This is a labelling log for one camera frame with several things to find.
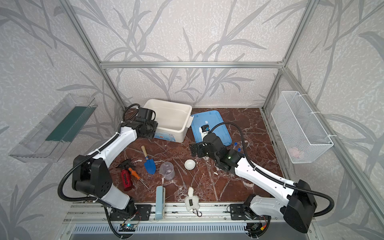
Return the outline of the clear plastic measuring beaker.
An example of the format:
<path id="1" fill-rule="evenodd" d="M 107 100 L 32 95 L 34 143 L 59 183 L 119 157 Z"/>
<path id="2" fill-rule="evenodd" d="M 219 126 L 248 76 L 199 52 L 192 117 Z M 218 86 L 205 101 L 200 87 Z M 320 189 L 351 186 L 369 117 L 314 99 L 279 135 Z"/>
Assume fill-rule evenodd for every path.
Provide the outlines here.
<path id="1" fill-rule="evenodd" d="M 174 165 L 170 162 L 164 162 L 160 166 L 159 172 L 165 180 L 172 180 L 175 177 Z"/>

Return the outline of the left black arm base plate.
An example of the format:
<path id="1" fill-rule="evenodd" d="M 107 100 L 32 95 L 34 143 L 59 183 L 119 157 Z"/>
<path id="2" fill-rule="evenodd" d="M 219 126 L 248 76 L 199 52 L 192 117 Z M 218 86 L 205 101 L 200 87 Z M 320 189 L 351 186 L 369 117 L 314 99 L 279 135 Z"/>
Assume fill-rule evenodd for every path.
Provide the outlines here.
<path id="1" fill-rule="evenodd" d="M 112 208 L 109 217 L 111 221 L 148 221 L 151 209 L 150 204 L 130 204 L 123 210 Z"/>

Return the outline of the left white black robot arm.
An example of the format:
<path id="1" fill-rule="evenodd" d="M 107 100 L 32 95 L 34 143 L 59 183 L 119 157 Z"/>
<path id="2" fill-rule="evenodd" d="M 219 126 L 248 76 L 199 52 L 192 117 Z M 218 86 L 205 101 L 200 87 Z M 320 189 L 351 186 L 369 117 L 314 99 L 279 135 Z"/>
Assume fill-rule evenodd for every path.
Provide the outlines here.
<path id="1" fill-rule="evenodd" d="M 123 119 L 116 133 L 88 155 L 77 156 L 73 167 L 64 175 L 58 185 L 58 196 L 66 202 L 92 201 L 106 208 L 125 210 L 131 198 L 114 186 L 109 167 L 114 159 L 138 138 L 153 139 L 158 127 L 156 112 L 141 108 L 129 119 Z M 64 194 L 64 185 L 72 177 L 72 189 L 86 194 L 86 197 L 72 198 Z"/>

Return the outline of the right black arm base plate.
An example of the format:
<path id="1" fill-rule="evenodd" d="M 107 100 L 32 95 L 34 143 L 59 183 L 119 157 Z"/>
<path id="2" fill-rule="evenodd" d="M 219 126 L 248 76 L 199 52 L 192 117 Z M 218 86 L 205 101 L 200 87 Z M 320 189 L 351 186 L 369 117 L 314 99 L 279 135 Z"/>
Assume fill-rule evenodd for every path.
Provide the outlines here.
<path id="1" fill-rule="evenodd" d="M 254 220 L 257 218 L 257 215 L 251 210 L 249 206 L 243 204 L 230 204 L 229 207 L 231 220 L 233 221 Z"/>

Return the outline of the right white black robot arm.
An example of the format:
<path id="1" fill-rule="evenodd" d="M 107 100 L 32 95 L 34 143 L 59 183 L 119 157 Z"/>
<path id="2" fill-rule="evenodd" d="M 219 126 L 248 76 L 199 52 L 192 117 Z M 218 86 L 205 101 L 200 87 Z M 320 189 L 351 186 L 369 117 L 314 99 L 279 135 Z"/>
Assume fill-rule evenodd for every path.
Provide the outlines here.
<path id="1" fill-rule="evenodd" d="M 330 196 L 311 190 L 305 181 L 296 183 L 279 177 L 253 163 L 247 155 L 228 149 L 214 133 L 207 134 L 200 143 L 191 144 L 190 150 L 192 156 L 208 157 L 219 169 L 246 179 L 271 195 L 269 198 L 250 195 L 244 202 L 248 218 L 283 219 L 296 231 L 307 233 L 314 217 L 329 213 L 335 206 Z"/>

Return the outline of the white plastic storage bin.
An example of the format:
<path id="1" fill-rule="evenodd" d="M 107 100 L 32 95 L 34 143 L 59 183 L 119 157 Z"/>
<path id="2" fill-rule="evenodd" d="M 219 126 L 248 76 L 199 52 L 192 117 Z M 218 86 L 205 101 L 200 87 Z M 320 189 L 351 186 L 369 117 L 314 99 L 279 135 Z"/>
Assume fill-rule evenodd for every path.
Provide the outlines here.
<path id="1" fill-rule="evenodd" d="M 182 143 L 194 117 L 192 106 L 162 100 L 150 99 L 145 108 L 156 113 L 158 127 L 155 138 L 169 142 Z"/>

